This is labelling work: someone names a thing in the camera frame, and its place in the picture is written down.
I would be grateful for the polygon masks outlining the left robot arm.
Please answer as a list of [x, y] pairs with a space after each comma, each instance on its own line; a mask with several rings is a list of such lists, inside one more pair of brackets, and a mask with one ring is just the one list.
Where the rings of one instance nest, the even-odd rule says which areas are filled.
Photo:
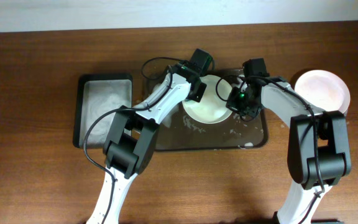
[[175, 61], [166, 66], [163, 81], [143, 102], [108, 111], [90, 126], [114, 116], [103, 144], [104, 164], [90, 160], [105, 176], [88, 223], [118, 223], [131, 184], [153, 156], [161, 122], [182, 101], [201, 101], [206, 89], [201, 77], [214, 67], [213, 57], [196, 49], [189, 60]]

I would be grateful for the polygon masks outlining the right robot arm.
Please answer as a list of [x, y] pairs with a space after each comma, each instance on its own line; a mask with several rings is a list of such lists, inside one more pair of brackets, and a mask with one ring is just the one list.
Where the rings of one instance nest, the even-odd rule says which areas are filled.
[[268, 109], [290, 129], [287, 166], [292, 182], [273, 222], [311, 223], [323, 197], [351, 171], [346, 118], [308, 102], [282, 77], [270, 76], [262, 58], [244, 62], [242, 69], [242, 83], [231, 90], [226, 107], [244, 121]]

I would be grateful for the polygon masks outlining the white plate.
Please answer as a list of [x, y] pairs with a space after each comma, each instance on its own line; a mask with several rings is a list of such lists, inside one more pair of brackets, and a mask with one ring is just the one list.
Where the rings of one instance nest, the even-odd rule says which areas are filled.
[[347, 115], [351, 102], [345, 82], [332, 72], [310, 70], [295, 82], [295, 91], [306, 101], [325, 111], [340, 111]]
[[216, 124], [227, 119], [232, 111], [226, 108], [226, 102], [216, 94], [216, 84], [220, 78], [216, 75], [201, 77], [201, 81], [207, 84], [206, 90], [200, 102], [185, 100], [182, 102], [186, 113], [195, 121], [204, 124]]

